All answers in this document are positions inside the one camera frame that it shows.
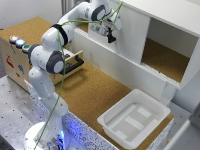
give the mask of yellow-green cable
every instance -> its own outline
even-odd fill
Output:
[[[119,13],[119,11],[120,11],[120,9],[121,9],[122,4],[123,4],[123,1],[120,3],[119,7],[118,7],[111,15],[109,15],[108,17],[106,17],[106,18],[104,18],[104,19],[102,19],[102,20],[99,20],[99,21],[81,21],[81,20],[73,20],[73,21],[67,21],[67,22],[63,23],[62,25],[65,25],[65,24],[70,23],[70,22],[98,23],[98,22],[102,22],[102,21],[105,21],[105,20],[109,19],[110,17],[112,17],[112,16],[114,15],[114,13],[117,12],[117,15],[116,15],[116,17],[115,17],[115,21],[116,21],[117,16],[118,16],[118,13]],[[58,40],[59,40],[59,44],[60,44],[60,47],[61,47],[61,50],[62,50],[62,55],[63,55],[63,58],[64,58],[64,51],[63,51],[63,47],[62,47],[62,43],[61,43],[61,39],[60,39],[59,30],[58,30]],[[63,73],[63,77],[62,77],[62,83],[61,83],[60,91],[59,91],[59,94],[58,94],[58,99],[57,99],[57,101],[56,101],[56,104],[54,105],[53,110],[52,110],[51,113],[50,113],[49,118],[47,119],[47,122],[46,122],[46,124],[45,124],[45,126],[44,126],[44,129],[43,129],[43,131],[42,131],[42,133],[41,133],[41,135],[40,135],[40,137],[39,137],[39,139],[38,139],[36,145],[35,145],[34,150],[36,149],[38,143],[40,142],[40,140],[41,140],[41,138],[42,138],[42,135],[43,135],[43,133],[44,133],[44,131],[45,131],[45,129],[46,129],[46,126],[47,126],[47,124],[49,123],[49,120],[51,119],[51,116],[52,116],[52,114],[53,114],[53,112],[54,112],[54,110],[55,110],[55,108],[56,108],[56,106],[57,106],[57,104],[58,104],[58,101],[59,101],[59,98],[60,98],[60,95],[61,95],[61,92],[62,92],[62,89],[63,89],[63,83],[64,83],[64,80],[65,80],[65,69],[66,69],[65,66],[66,66],[66,62],[64,61],[64,73]]]

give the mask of white plastic bin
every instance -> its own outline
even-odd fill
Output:
[[[98,122],[122,147],[136,149],[169,113],[169,108],[135,89],[102,114]]]

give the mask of black handle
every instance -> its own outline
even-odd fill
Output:
[[[70,73],[71,71],[73,71],[74,69],[78,68],[79,66],[81,66],[82,64],[84,64],[84,61],[77,56],[75,56],[75,60],[77,61],[76,64],[74,64],[73,66],[71,67],[68,67],[65,69],[65,74],[68,74]]]

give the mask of round button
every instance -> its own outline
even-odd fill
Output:
[[[19,39],[18,36],[12,35],[12,36],[10,36],[10,43],[11,43],[11,44],[15,44],[15,42],[16,42],[18,39]]]
[[[15,44],[17,48],[21,49],[22,46],[25,44],[25,41],[23,39],[18,39]]]
[[[28,53],[30,47],[31,47],[30,45],[25,44],[25,45],[22,46],[22,51],[23,51],[24,53]]]

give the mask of open cubby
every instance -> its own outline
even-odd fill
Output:
[[[181,82],[198,38],[151,19],[142,63]]]

